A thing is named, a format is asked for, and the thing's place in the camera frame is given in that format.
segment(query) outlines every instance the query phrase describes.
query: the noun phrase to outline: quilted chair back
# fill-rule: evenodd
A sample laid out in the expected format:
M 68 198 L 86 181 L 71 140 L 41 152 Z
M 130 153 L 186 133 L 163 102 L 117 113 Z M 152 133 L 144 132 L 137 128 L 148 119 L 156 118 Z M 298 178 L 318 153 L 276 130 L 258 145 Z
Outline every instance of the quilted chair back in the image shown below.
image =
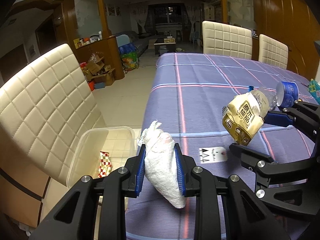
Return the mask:
M 0 88 L 2 154 L 25 154 L 60 183 L 84 132 L 105 127 L 75 55 L 63 44 Z M 17 160 L 17 168 L 23 163 Z
M 252 36 L 245 28 L 202 22 L 203 53 L 251 59 Z
M 272 66 L 287 69 L 288 46 L 270 38 L 259 35 L 259 61 Z

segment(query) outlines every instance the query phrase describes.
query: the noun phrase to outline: purple plaid tablecloth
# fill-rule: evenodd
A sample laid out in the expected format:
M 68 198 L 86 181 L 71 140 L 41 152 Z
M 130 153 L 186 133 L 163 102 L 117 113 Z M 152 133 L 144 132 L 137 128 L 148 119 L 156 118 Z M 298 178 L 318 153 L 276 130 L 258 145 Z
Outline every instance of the purple plaid tablecloth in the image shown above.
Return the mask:
M 222 107 L 234 96 L 244 94 L 248 86 L 275 89 L 279 81 L 295 82 L 299 98 L 315 103 L 303 85 L 304 77 L 288 70 L 252 60 L 191 53 L 167 53 L 157 62 L 156 77 L 145 111 L 143 129 L 152 121 L 162 123 L 180 144 L 183 154 L 192 156 L 196 164 L 214 175 L 237 174 L 253 190 L 255 175 L 241 167 L 239 159 L 227 152 L 228 160 L 200 164 L 199 148 L 225 147 L 233 139 L 222 126 Z M 283 128 L 263 125 L 248 147 L 271 155 L 279 163 L 309 158 L 314 143 L 292 126 Z M 226 237 L 220 206 L 221 238 Z M 193 239 L 195 198 L 188 198 L 183 209 L 174 208 L 144 179 L 137 199 L 129 199 L 126 211 L 128 239 Z M 306 223 L 277 217 L 279 223 L 296 239 Z

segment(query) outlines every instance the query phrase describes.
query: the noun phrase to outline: couch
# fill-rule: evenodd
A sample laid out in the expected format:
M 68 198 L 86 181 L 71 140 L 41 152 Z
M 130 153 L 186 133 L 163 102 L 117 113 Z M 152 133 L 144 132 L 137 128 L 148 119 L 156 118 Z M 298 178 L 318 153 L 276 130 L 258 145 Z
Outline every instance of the couch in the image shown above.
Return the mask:
M 140 57 L 141 54 L 148 48 L 150 39 L 160 39 L 166 37 L 165 35 L 153 35 L 143 39 L 139 39 L 139 35 L 135 31 L 124 31 L 116 33 L 114 35 L 118 37 L 122 34 L 128 35 L 131 42 L 133 42 L 133 44 L 136 46 L 136 48 L 138 49 L 138 57 Z

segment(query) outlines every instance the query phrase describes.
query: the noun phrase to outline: paper cup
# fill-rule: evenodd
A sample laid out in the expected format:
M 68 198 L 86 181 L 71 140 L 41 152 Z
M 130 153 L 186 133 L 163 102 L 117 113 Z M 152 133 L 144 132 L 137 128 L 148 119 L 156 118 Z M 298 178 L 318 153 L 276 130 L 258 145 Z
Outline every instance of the paper cup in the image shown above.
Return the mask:
M 294 82 L 279 82 L 276 87 L 278 97 L 277 106 L 288 108 L 293 106 L 294 101 L 299 98 L 299 90 Z

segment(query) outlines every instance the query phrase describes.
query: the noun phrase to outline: curtain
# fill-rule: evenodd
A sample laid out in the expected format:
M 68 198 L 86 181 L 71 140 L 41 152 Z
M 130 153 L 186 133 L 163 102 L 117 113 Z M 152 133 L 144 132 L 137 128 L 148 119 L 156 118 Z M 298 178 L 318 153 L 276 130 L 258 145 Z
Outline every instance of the curtain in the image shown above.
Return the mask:
M 135 3 L 130 6 L 130 9 L 134 19 L 142 27 L 142 32 L 145 33 L 146 29 L 144 28 L 144 26 L 146 25 L 146 20 L 148 15 L 148 4 Z
M 191 40 L 191 37 L 193 36 L 193 34 L 195 33 L 195 23 L 196 23 L 196 10 L 198 10 L 199 8 L 197 6 L 194 5 L 188 5 L 185 4 L 186 6 L 186 10 L 187 10 L 187 14 L 189 17 L 189 20 L 191 22 L 191 31 L 190 31 L 190 37 L 189 39 Z

